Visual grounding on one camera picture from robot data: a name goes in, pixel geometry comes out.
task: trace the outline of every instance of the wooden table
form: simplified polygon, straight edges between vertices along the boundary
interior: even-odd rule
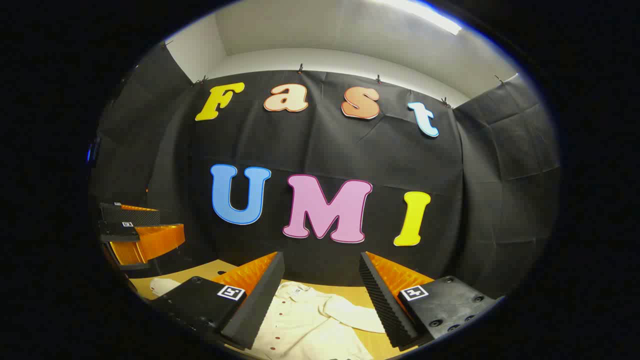
[[[202,264],[200,266],[196,266],[194,268],[190,268],[187,270],[183,270],[180,272],[174,272],[172,274],[166,274],[161,276],[163,279],[171,279],[177,282],[185,282],[193,276],[200,276],[205,279],[213,279],[218,276],[219,271],[228,272],[229,270],[234,269],[236,266],[226,263],[222,260],[214,260],[210,263]],[[153,300],[157,298],[152,292],[150,288],[151,280],[153,277],[147,277],[144,279],[130,279],[133,285],[138,289],[138,293],[147,299]],[[367,293],[367,289],[364,286],[327,286],[327,285],[318,285],[318,284],[310,284],[307,282],[301,282],[304,285],[310,286],[321,293],[329,293],[336,294],[344,297],[349,300],[352,304],[357,306],[363,306],[368,308],[373,308],[373,304],[371,303],[371,299],[369,298],[369,294]],[[415,349],[415,347],[410,348],[405,351],[400,351],[397,348],[391,347],[389,343],[389,339],[386,334],[378,334],[375,332],[367,332],[360,329],[354,329],[356,335],[362,341],[362,344],[369,351],[369,353],[373,356],[375,360],[384,360],[390,357],[398,356],[399,354],[405,353],[407,351],[411,351]]]

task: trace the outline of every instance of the letter m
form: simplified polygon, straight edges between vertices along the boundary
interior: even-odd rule
[[[291,219],[282,232],[291,238],[306,238],[309,230],[305,227],[305,217],[309,217],[316,237],[324,238],[327,231],[338,219],[338,225],[330,237],[340,243],[360,243],[362,215],[367,195],[373,185],[366,181],[349,180],[340,187],[333,200],[327,203],[320,182],[310,175],[292,175],[287,182],[293,188]]]

